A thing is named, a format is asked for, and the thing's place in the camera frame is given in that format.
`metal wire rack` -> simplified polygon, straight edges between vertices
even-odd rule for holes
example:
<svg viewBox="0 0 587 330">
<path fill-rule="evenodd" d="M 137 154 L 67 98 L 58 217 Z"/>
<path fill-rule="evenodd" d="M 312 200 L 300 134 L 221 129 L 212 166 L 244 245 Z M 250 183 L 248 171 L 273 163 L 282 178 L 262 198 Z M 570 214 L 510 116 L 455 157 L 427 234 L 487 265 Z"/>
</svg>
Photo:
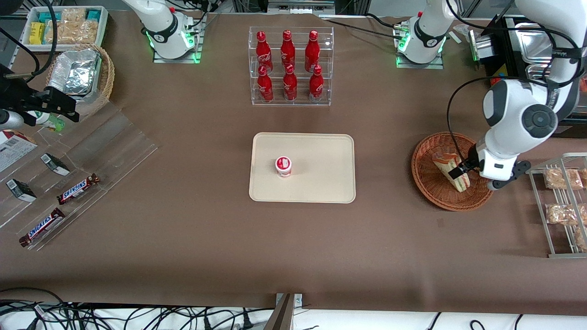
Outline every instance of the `metal wire rack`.
<svg viewBox="0 0 587 330">
<path fill-rule="evenodd" d="M 548 246 L 551 251 L 548 255 L 549 258 L 587 258 L 587 251 L 578 247 L 575 239 L 575 234 L 579 231 L 583 240 L 587 242 L 587 233 L 584 225 L 548 224 L 546 220 L 546 217 L 548 216 L 546 214 L 546 205 L 556 203 L 572 205 L 578 218 L 578 223 L 583 223 L 579 205 L 587 202 L 585 189 L 573 190 L 566 170 L 584 168 L 587 168 L 587 153 L 565 153 L 560 158 L 548 160 L 532 167 L 526 172 L 530 176 L 530 182 L 532 183 L 532 189 L 534 190 L 534 196 L 536 197 L 538 210 L 540 212 L 540 217 L 542 218 L 544 231 L 546 232 Z M 538 188 L 536 176 L 544 178 L 545 171 L 549 169 L 561 169 L 567 189 Z M 556 234 L 556 230 L 561 227 L 564 228 L 570 251 L 567 250 L 566 247 L 558 247 L 553 243 L 553 232 Z"/>
</svg>

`red and white cup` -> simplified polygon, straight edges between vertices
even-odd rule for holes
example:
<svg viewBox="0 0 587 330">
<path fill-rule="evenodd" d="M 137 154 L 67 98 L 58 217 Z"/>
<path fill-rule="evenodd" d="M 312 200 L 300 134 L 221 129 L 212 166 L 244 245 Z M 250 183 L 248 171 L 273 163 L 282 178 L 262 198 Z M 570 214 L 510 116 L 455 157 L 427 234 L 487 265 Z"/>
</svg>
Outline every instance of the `red and white cup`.
<svg viewBox="0 0 587 330">
<path fill-rule="evenodd" d="M 292 161 L 288 157 L 281 156 L 275 161 L 275 168 L 277 169 L 277 175 L 288 177 L 292 174 Z"/>
</svg>

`wicker basket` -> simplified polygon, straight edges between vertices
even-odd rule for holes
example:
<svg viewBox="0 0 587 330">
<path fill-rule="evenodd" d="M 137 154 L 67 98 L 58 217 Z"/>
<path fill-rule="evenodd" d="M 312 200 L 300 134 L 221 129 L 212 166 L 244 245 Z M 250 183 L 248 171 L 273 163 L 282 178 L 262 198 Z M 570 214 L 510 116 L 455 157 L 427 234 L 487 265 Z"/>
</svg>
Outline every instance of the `wicker basket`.
<svg viewBox="0 0 587 330">
<path fill-rule="evenodd" d="M 461 150 L 469 150 L 475 141 L 455 133 Z M 471 171 L 468 173 L 471 187 L 459 193 L 432 162 L 434 153 L 456 153 L 449 132 L 432 134 L 420 141 L 411 158 L 411 173 L 416 185 L 428 200 L 450 211 L 471 211 L 485 204 L 493 191 L 487 188 L 489 180 Z"/>
<path fill-rule="evenodd" d="M 76 111 L 82 116 L 92 115 L 96 111 L 103 108 L 110 99 L 110 94 L 112 93 L 112 87 L 114 86 L 114 64 L 112 60 L 108 56 L 108 53 L 101 48 L 91 43 L 84 43 L 82 45 L 77 45 L 74 50 L 84 50 L 91 48 L 100 53 L 102 56 L 102 65 L 100 66 L 100 81 L 98 82 L 98 91 L 100 95 L 94 102 L 86 103 L 86 102 L 78 102 L 76 105 Z M 53 69 L 55 68 L 56 59 L 53 60 L 53 63 L 49 67 L 49 74 L 47 75 L 47 85 L 49 84 L 49 79 L 51 74 L 53 73 Z"/>
</svg>

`red coca-cola bottle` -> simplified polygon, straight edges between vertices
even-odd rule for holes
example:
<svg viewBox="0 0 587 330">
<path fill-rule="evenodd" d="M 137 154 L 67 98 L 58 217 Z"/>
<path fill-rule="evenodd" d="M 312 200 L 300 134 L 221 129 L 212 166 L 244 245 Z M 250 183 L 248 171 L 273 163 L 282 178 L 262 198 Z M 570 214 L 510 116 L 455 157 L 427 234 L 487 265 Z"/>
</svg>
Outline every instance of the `red coca-cola bottle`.
<svg viewBox="0 0 587 330">
<path fill-rule="evenodd" d="M 322 98 L 322 86 L 324 85 L 324 78 L 322 77 L 322 67 L 316 65 L 314 67 L 314 74 L 310 77 L 310 101 L 312 103 L 320 102 Z"/>
<path fill-rule="evenodd" d="M 284 68 L 288 65 L 293 65 L 295 69 L 295 46 L 292 42 L 292 32 L 290 30 L 284 31 L 284 42 L 281 44 L 281 63 Z"/>
<path fill-rule="evenodd" d="M 259 93 L 263 98 L 262 101 L 265 103 L 270 102 L 273 99 L 273 85 L 271 84 L 271 78 L 267 75 L 267 68 L 264 66 L 259 67 L 257 84 L 259 85 Z"/>
<path fill-rule="evenodd" d="M 273 62 L 271 62 L 271 47 L 267 43 L 265 32 L 257 32 L 257 59 L 259 65 L 267 69 L 267 73 L 273 71 Z"/>
<path fill-rule="evenodd" d="M 310 40 L 306 46 L 306 63 L 305 69 L 308 72 L 312 72 L 314 66 L 318 64 L 320 59 L 320 45 L 318 45 L 318 32 L 315 30 L 310 31 Z"/>
<path fill-rule="evenodd" d="M 298 97 L 298 77 L 294 74 L 294 66 L 288 65 L 285 68 L 284 76 L 284 98 L 293 101 Z"/>
</svg>

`brown paper tablecloth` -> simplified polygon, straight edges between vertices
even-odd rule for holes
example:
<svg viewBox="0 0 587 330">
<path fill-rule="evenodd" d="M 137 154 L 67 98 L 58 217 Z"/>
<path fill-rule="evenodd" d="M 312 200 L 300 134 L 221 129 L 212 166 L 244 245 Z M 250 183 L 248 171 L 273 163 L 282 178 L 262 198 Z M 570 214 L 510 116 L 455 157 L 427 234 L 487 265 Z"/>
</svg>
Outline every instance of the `brown paper tablecloth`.
<svg viewBox="0 0 587 330">
<path fill-rule="evenodd" d="M 390 33 L 373 20 L 345 22 Z M 335 26 L 332 107 L 253 107 L 248 28 L 266 25 L 330 23 L 221 15 L 199 65 L 163 65 L 151 63 L 138 17 L 113 12 L 104 42 L 116 67 L 112 101 L 160 148 L 40 252 L 0 231 L 1 287 L 42 287 L 66 301 L 271 306 L 288 291 L 312 308 L 587 314 L 587 261 L 546 258 L 527 177 L 469 213 L 438 209 L 413 183 L 415 145 L 446 130 L 453 90 L 483 75 L 466 42 L 446 43 L 444 70 L 397 69 L 389 38 Z M 14 69 L 31 65 L 20 52 Z M 486 132 L 486 90 L 460 92 L 455 131 Z M 259 132 L 351 135 L 356 200 L 252 201 Z M 551 139 L 521 159 L 585 147 Z"/>
</svg>

